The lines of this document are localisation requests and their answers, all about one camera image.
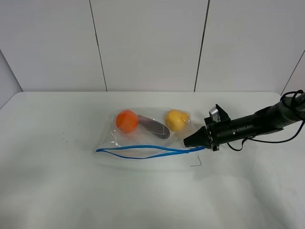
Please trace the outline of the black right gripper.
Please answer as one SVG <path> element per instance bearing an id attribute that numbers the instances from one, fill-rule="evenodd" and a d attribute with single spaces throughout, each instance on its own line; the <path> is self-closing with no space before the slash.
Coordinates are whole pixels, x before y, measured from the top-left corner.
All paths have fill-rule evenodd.
<path id="1" fill-rule="evenodd" d="M 213 151 L 218 151 L 221 144 L 225 144 L 232 139 L 233 127 L 231 127 L 231 118 L 218 104 L 215 107 L 219 111 L 221 121 L 216 123 L 210 116 L 205 118 L 205 126 L 202 126 L 194 134 L 183 140 L 185 147 L 211 146 Z"/>

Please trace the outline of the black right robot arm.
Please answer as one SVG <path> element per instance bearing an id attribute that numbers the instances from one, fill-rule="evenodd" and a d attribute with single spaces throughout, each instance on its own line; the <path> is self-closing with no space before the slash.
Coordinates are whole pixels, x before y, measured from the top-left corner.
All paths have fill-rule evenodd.
<path id="1" fill-rule="evenodd" d="M 302 122 L 296 134 L 287 140 L 275 141 L 275 144 L 293 140 L 305 125 L 305 93 L 302 90 L 287 92 L 273 106 L 263 108 L 252 115 L 232 120 L 224 109 L 215 105 L 205 118 L 205 126 L 183 140 L 184 146 L 202 147 L 213 151 L 222 144 L 242 140 L 256 141 L 255 137 L 282 131 L 286 126 Z"/>

